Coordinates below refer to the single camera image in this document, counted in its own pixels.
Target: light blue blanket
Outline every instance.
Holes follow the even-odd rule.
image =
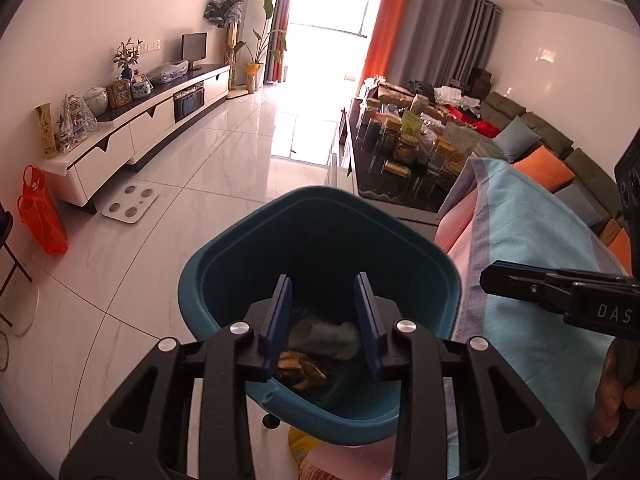
[[[475,187],[478,202],[471,224],[465,292],[453,339],[484,335],[544,404],[591,477],[597,469],[588,459],[588,423],[612,338],[566,325],[560,316],[536,304],[488,296],[479,286],[479,277],[495,260],[625,271],[573,211],[501,160],[469,159],[440,215]]]

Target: curtain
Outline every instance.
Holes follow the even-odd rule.
[[[273,9],[273,20],[271,21],[271,28],[281,28],[287,30],[289,27],[289,8],[291,6],[291,0],[276,0],[276,4]],[[271,49],[277,49],[280,51],[280,63],[275,59],[271,53]],[[284,51],[280,44],[277,34],[271,35],[269,43],[269,51],[264,61],[264,80],[265,81],[282,81],[282,62],[284,61]]]
[[[396,35],[402,22],[402,15],[407,0],[380,0],[380,8],[376,25],[371,34],[371,42],[360,76],[358,88],[367,77],[386,73],[388,62],[393,51]]]
[[[390,83],[411,80],[434,88],[452,79],[466,84],[471,69],[484,68],[500,9],[488,0],[407,0],[386,70]]]

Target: white wall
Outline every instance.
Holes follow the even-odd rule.
[[[542,59],[543,51],[553,63]],[[505,10],[493,90],[575,141],[607,173],[640,127],[640,38],[566,14]]]
[[[207,60],[223,62],[225,31],[203,19],[209,0],[25,0],[0,40],[0,202],[17,219],[22,170],[42,147],[34,108],[58,107],[66,92],[82,95],[118,75],[111,63],[120,41],[162,40],[142,54],[149,70],[180,59],[180,37],[208,32]],[[9,243],[24,254],[32,238],[17,219]],[[0,254],[0,276],[7,257]]]

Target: human hand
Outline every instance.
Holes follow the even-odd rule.
[[[630,386],[626,390],[616,377],[618,370],[617,341],[613,340],[607,351],[596,390],[596,400],[591,414],[591,438],[599,444],[610,437],[620,422],[622,402],[631,410],[640,410],[640,386]]]

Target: red plastic bag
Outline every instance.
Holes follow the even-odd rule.
[[[27,182],[27,171],[31,170]],[[18,212],[23,224],[42,246],[47,254],[63,254],[69,247],[65,228],[53,205],[44,173],[38,168],[27,166],[22,174],[22,195],[18,199]]]

